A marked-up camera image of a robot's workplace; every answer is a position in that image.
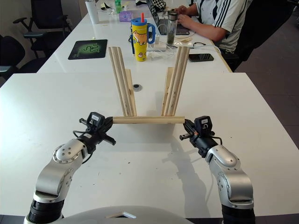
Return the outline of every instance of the hand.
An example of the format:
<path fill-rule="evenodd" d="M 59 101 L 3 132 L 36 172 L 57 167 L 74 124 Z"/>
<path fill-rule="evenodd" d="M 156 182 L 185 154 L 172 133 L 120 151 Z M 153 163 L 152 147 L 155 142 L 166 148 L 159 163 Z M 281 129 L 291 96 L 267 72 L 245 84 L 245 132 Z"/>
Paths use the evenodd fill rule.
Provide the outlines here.
<path fill-rule="evenodd" d="M 180 23 L 183 27 L 189 28 L 194 21 L 187 15 L 178 15 L 178 23 Z"/>
<path fill-rule="evenodd" d="M 187 15 L 187 7 L 186 6 L 180 6 L 179 8 L 174 9 L 179 15 Z"/>

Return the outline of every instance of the tissue box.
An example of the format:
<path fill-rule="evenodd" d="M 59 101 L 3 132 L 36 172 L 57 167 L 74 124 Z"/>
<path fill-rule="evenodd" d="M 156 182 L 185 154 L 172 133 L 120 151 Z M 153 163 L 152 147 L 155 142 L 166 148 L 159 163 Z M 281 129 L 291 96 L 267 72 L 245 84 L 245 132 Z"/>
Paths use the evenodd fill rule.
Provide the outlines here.
<path fill-rule="evenodd" d="M 121 11 L 119 13 L 120 22 L 131 22 L 133 19 L 133 13 L 130 11 Z"/>

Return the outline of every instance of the green logo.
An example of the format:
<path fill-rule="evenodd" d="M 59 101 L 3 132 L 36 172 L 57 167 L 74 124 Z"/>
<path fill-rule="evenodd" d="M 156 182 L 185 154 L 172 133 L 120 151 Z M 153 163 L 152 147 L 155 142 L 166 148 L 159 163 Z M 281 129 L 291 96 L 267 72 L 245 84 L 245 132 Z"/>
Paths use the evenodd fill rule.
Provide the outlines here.
<path fill-rule="evenodd" d="M 92 54 L 92 53 L 99 53 L 100 46 L 97 43 L 94 44 L 85 44 L 78 49 L 78 53 L 74 54 L 73 57 L 79 57 L 80 53 L 83 54 Z"/>

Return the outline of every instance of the smartphone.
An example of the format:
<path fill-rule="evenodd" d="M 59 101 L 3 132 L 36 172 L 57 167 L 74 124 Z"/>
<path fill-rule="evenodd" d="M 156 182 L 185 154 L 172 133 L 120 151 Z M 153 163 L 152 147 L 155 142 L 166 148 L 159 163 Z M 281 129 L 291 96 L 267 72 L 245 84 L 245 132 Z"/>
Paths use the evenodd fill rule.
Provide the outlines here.
<path fill-rule="evenodd" d="M 190 62 L 209 62 L 214 58 L 210 54 L 189 54 L 189 60 Z"/>

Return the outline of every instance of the green bottle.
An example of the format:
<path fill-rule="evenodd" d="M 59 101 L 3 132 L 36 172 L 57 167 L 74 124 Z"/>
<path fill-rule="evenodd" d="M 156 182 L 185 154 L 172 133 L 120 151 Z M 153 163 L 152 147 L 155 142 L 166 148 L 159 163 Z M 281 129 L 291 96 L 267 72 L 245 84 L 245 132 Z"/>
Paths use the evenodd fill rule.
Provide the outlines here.
<path fill-rule="evenodd" d="M 121 0 L 115 0 L 115 8 L 117 13 L 121 12 Z"/>

